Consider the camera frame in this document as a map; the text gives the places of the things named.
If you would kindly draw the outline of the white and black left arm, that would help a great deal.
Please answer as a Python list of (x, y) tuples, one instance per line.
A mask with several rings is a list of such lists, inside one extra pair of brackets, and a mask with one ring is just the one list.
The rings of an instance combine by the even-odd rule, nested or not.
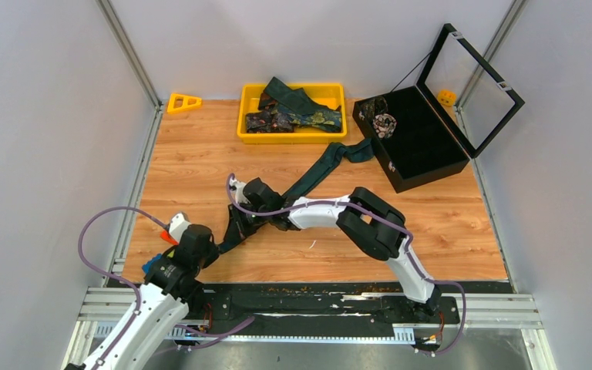
[(209, 227), (186, 223), (171, 227), (170, 235), (179, 231), (178, 244), (150, 263), (115, 328), (81, 364), (67, 369), (141, 369), (180, 320), (204, 312), (204, 284), (197, 276), (220, 252)]

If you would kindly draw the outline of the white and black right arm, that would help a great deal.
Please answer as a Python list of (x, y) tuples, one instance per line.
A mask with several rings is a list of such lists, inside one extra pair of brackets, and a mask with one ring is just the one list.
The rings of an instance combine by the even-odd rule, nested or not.
[(364, 254), (385, 262), (409, 299), (411, 315), (430, 321), (440, 311), (441, 292), (410, 247), (405, 216), (364, 187), (336, 198), (281, 195), (260, 178), (227, 180), (229, 222), (219, 251), (242, 244), (266, 224), (282, 231), (339, 229)]

